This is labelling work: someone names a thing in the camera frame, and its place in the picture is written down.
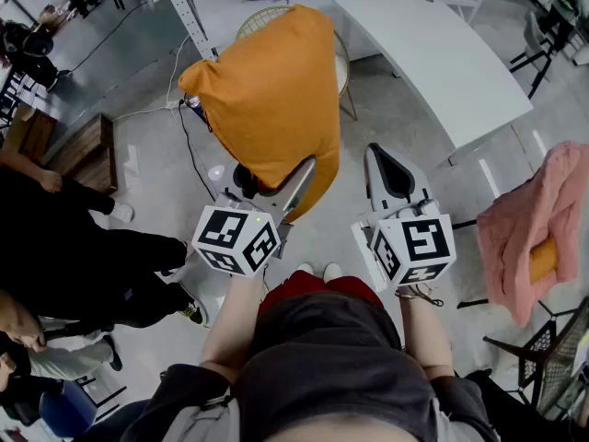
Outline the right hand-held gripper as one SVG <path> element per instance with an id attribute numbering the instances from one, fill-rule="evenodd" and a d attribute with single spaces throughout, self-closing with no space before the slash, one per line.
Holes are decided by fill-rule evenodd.
<path id="1" fill-rule="evenodd" d="M 383 211 L 352 224 L 352 234 L 374 290 L 439 279 L 455 262 L 456 247 L 450 216 L 430 199 L 425 174 L 407 157 L 377 143 L 366 148 L 365 173 L 373 209 Z M 408 205 L 388 208 L 398 200 Z"/>

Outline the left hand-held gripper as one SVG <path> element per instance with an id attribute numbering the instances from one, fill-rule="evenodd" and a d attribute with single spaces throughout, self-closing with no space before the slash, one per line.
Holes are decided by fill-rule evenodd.
<path id="1" fill-rule="evenodd" d="M 282 257 L 291 228 L 285 217 L 301 203 L 316 164 L 314 156 L 304 159 L 269 196 L 255 196 L 258 177 L 237 164 L 233 182 L 244 198 L 220 192 L 214 204 L 205 206 L 192 247 L 218 272 L 255 276 L 270 259 Z"/>

